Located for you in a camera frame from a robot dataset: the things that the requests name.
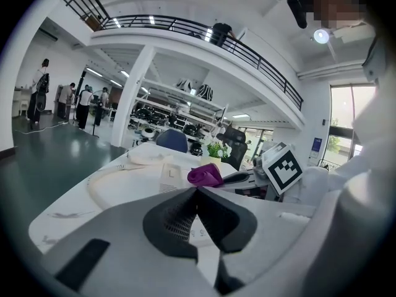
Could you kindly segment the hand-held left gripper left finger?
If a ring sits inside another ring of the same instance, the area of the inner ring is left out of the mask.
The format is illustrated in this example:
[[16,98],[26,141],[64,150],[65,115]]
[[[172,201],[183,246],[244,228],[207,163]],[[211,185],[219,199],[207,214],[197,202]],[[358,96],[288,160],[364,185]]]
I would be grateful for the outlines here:
[[182,227],[195,189],[116,205],[58,241],[43,267],[81,296],[216,296]]

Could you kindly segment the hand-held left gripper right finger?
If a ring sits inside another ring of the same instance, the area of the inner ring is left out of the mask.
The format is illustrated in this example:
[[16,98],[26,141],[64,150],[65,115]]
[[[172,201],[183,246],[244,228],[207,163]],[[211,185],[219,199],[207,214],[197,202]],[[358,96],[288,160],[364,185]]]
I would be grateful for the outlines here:
[[314,214],[314,207],[209,191],[248,209],[257,220],[256,232],[240,252],[223,256],[226,272],[244,286],[268,270],[294,244]]

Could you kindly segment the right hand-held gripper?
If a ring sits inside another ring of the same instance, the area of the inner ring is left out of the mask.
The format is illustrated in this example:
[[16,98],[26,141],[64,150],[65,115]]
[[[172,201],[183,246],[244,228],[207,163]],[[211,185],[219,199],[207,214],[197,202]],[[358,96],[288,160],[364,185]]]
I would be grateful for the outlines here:
[[245,183],[235,193],[262,200],[281,201],[283,194],[303,175],[292,146],[279,142],[253,159],[251,171],[238,171],[223,178],[224,184]]

